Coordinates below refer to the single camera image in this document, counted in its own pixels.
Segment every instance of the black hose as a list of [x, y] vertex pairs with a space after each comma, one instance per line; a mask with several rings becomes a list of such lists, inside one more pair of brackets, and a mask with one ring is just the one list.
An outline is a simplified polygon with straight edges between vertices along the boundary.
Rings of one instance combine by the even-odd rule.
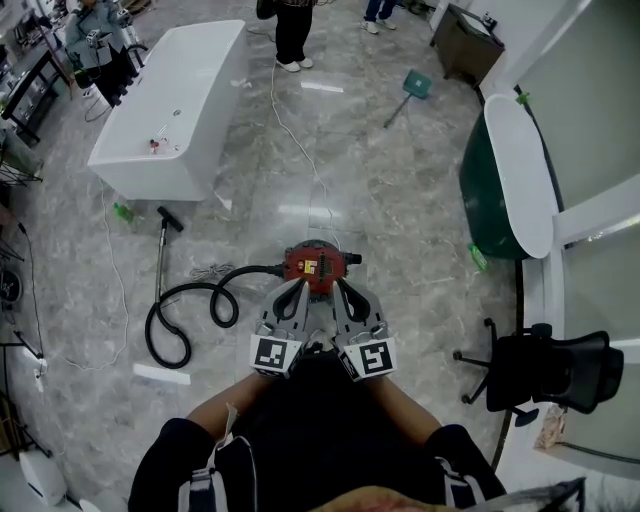
[[[180, 328], [171, 324], [162, 313], [162, 303], [170, 297], [178, 293], [185, 292], [187, 290], [211, 290], [213, 293], [211, 294], [211, 300], [209, 302], [209, 313], [211, 314], [211, 319], [214, 321], [216, 325], [222, 327], [223, 329], [228, 329], [229, 327], [233, 327], [238, 321], [238, 316], [240, 314], [240, 308], [238, 307], [238, 301], [236, 298], [225, 289], [225, 285], [231, 281], [233, 278], [245, 275], [245, 274], [271, 274], [274, 276], [283, 276], [282, 265], [276, 266], [263, 266], [263, 265], [249, 265], [247, 267], [241, 267], [232, 272], [229, 272], [226, 276], [224, 276], [218, 284], [212, 283], [187, 283], [180, 286], [176, 286], [175, 288], [171, 288], [167, 290], [160, 296], [160, 301], [156, 302], [151, 309], [149, 310], [149, 314], [147, 315], [147, 321], [144, 325], [144, 337], [147, 342], [147, 348], [149, 349], [149, 353], [151, 357], [160, 365], [165, 368], [169, 368], [172, 370], [176, 370], [178, 368], [182, 368], [185, 366], [189, 360], [191, 359], [191, 343], [189, 342], [189, 338], [180, 330]], [[229, 301], [231, 305], [231, 317], [229, 320], [223, 320], [220, 318], [218, 312], [216, 311], [216, 305], [218, 302], [218, 298], [222, 295], [225, 299]], [[180, 338], [182, 341], [182, 345], [184, 346], [184, 357], [177, 362], [167, 361], [162, 359], [160, 354], [155, 349], [153, 345], [153, 339], [151, 338], [151, 324], [153, 323], [153, 317], [158, 316], [158, 320], [162, 326], [169, 331], [174, 336]]]

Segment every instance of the freestanding bathtub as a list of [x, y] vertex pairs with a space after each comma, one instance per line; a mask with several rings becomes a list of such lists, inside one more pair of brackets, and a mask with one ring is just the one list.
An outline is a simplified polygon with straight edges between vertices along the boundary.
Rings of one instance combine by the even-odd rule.
[[544, 258], [553, 243], [555, 195], [540, 134], [522, 105], [494, 94], [460, 169], [474, 244], [496, 258]]
[[127, 199], [205, 199], [247, 70], [244, 21], [167, 31], [113, 109], [89, 167]]

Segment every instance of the tiled floor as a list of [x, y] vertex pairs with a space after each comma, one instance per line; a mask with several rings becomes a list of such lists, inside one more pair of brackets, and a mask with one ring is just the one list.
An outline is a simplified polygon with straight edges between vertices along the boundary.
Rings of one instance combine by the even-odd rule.
[[[168, 28], [213, 19], [240, 17], [253, 30], [273, 33], [275, 20], [256, 21], [251, 4], [159, 0], [159, 8], [138, 18], [136, 26], [150, 45]], [[491, 457], [502, 416], [488, 413], [482, 400], [473, 407], [460, 403], [481, 374], [454, 364], [450, 356], [454, 347], [486, 355], [485, 316], [493, 316], [502, 332], [514, 328], [511, 264], [491, 262], [489, 272], [479, 273], [466, 248], [470, 239], [457, 173], [480, 106], [468, 85], [443, 80], [426, 22], [398, 9], [398, 30], [381, 29], [373, 36], [359, 26], [363, 9], [364, 0], [316, 8], [306, 46], [316, 66], [295, 75], [276, 70], [277, 107], [328, 187], [342, 247], [363, 255], [351, 277], [380, 296], [397, 336], [400, 370], [393, 379], [443, 422], [465, 425]], [[167, 287], [187, 281], [193, 267], [278, 263], [288, 246], [307, 238], [332, 239], [322, 187], [271, 109], [274, 46], [264, 36], [247, 34], [247, 40], [252, 87], [244, 90], [228, 134], [216, 183], [219, 198], [165, 203], [185, 225], [181, 234], [169, 234]], [[431, 95], [427, 101], [412, 99], [385, 130], [382, 124], [402, 101], [402, 82], [411, 68], [433, 80]], [[302, 82], [343, 92], [304, 88]], [[167, 314], [179, 319], [193, 341], [193, 359], [185, 368], [191, 386], [134, 377], [132, 364], [150, 361], [143, 331], [153, 301], [160, 203], [128, 203], [137, 214], [128, 226], [109, 206], [124, 201], [105, 186], [115, 262], [130, 313], [129, 344], [116, 364], [102, 371], [69, 366], [65, 358], [92, 366], [109, 362], [125, 325], [100, 184], [86, 166], [104, 120], [86, 124], [86, 107], [77, 97], [54, 107], [37, 147], [46, 159], [45, 181], [14, 198], [33, 241], [50, 369], [40, 394], [32, 366], [12, 354], [11, 385], [34, 434], [62, 453], [61, 466], [77, 496], [90, 497], [101, 488], [126, 496], [163, 422], [248, 373], [256, 308], [277, 281], [239, 280], [240, 322], [227, 331], [212, 323], [206, 297], [183, 296]], [[12, 241], [26, 251], [20, 233]], [[33, 340], [31, 304], [26, 290], [18, 319]], [[156, 334], [163, 353], [177, 355], [175, 340], [163, 335]]]

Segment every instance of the white sneaker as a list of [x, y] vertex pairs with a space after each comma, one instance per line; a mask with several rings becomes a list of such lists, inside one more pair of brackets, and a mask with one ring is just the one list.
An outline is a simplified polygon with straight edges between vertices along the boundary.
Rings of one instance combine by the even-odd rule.
[[304, 60], [299, 60], [298, 65], [304, 69], [310, 69], [313, 67], [313, 61], [309, 57], [305, 57]]
[[283, 67], [284, 69], [286, 69], [289, 73], [297, 73], [298, 71], [300, 71], [300, 66], [298, 65], [297, 62], [290, 62], [289, 64], [283, 64], [282, 62], [280, 62], [278, 59], [276, 59], [276, 62], [278, 63], [278, 66]]
[[378, 27], [374, 21], [365, 21], [362, 23], [362, 28], [364, 28], [369, 34], [377, 34], [379, 32]]
[[379, 20], [380, 24], [387, 27], [389, 30], [395, 30], [398, 26], [391, 20]]

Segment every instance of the red handheld vacuum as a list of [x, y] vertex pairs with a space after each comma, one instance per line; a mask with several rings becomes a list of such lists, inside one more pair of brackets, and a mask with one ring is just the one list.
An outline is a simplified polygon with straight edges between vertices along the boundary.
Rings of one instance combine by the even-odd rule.
[[[211, 290], [211, 299], [209, 301], [209, 313], [211, 319], [216, 325], [223, 329], [233, 327], [238, 321], [239, 307], [236, 298], [225, 288], [232, 279], [245, 274], [271, 274], [283, 278], [285, 281], [292, 279], [304, 278], [309, 282], [311, 300], [320, 302], [326, 300], [331, 295], [333, 282], [340, 278], [346, 277], [349, 265], [358, 265], [362, 263], [360, 254], [352, 254], [341, 252], [333, 244], [322, 240], [307, 240], [299, 243], [295, 247], [285, 251], [285, 261], [278, 265], [249, 265], [237, 268], [224, 276], [217, 284], [213, 283], [187, 283], [175, 288], [171, 288], [161, 293], [162, 288], [162, 262], [164, 246], [166, 244], [166, 231], [168, 226], [172, 226], [176, 231], [182, 231], [182, 225], [171, 215], [165, 208], [158, 208], [158, 213], [162, 216], [162, 227], [160, 231], [160, 244], [158, 250], [158, 268], [156, 275], [156, 297], [153, 306], [147, 315], [145, 322], [144, 336], [147, 342], [147, 348], [153, 359], [161, 366], [170, 369], [182, 368], [191, 359], [191, 343], [186, 334], [176, 325], [170, 323], [162, 312], [162, 303], [170, 297], [182, 293], [187, 290]], [[231, 317], [228, 320], [220, 318], [216, 310], [219, 296], [222, 295], [229, 301], [231, 305]], [[151, 337], [151, 324], [153, 318], [157, 316], [162, 326], [171, 334], [177, 336], [184, 346], [184, 357], [177, 362], [167, 361], [163, 359], [155, 349], [153, 339]]]

